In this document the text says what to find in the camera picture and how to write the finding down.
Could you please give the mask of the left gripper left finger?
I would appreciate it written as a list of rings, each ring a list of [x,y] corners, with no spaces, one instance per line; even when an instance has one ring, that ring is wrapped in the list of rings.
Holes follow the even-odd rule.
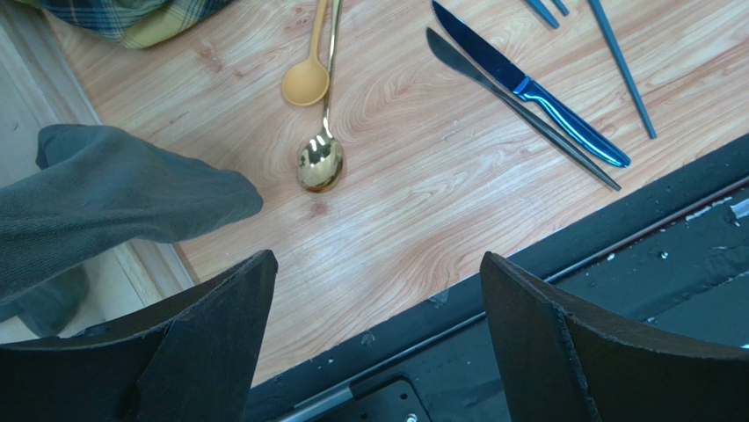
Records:
[[[76,336],[3,345],[2,420],[240,420],[277,271],[260,251]]]

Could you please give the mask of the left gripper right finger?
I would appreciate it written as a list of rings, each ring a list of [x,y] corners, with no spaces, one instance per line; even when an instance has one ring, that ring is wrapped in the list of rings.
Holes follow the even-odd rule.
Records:
[[[512,420],[747,420],[746,349],[619,316],[492,252],[480,278]]]

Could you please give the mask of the blue metal knife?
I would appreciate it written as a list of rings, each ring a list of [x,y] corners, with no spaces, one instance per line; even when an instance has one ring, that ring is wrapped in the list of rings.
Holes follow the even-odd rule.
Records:
[[[447,34],[493,81],[517,98],[537,103],[564,132],[595,156],[618,167],[630,165],[631,160],[623,151],[519,69],[460,18],[437,1],[432,2],[432,7]]]

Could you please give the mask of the grey plastic knife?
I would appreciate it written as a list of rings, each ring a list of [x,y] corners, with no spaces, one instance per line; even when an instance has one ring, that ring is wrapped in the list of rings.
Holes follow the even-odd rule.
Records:
[[[614,34],[613,28],[608,20],[607,14],[604,11],[602,3],[599,0],[589,0],[588,3],[592,9],[593,15],[596,18],[600,30],[603,33],[604,39],[614,57],[614,61],[622,74],[623,81],[628,88],[629,94],[635,104],[636,110],[644,124],[646,132],[651,139],[657,138],[657,132],[652,124],[651,117],[646,109],[641,94],[637,89],[636,82],[631,75],[629,65],[623,55],[619,42]]]

